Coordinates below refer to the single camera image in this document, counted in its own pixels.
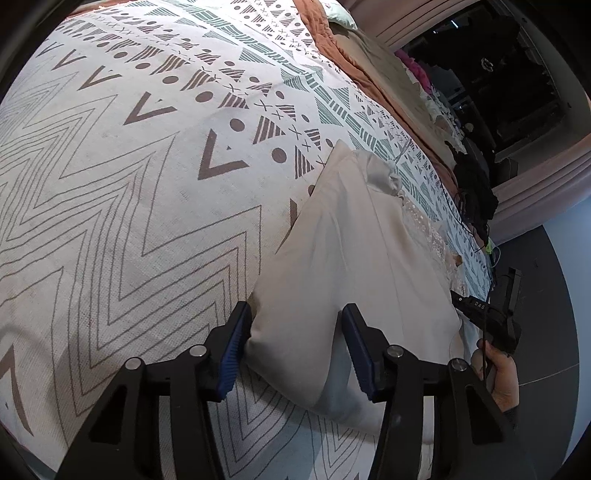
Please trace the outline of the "person right hand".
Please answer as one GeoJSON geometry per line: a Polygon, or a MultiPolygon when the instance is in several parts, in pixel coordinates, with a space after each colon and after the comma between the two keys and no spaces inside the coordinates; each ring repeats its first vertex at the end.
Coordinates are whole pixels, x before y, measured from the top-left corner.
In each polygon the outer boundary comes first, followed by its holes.
{"type": "Polygon", "coordinates": [[[472,356],[472,368],[480,380],[484,379],[486,360],[496,370],[492,398],[503,413],[514,410],[520,403],[518,372],[514,359],[487,340],[480,339],[472,356]]]}

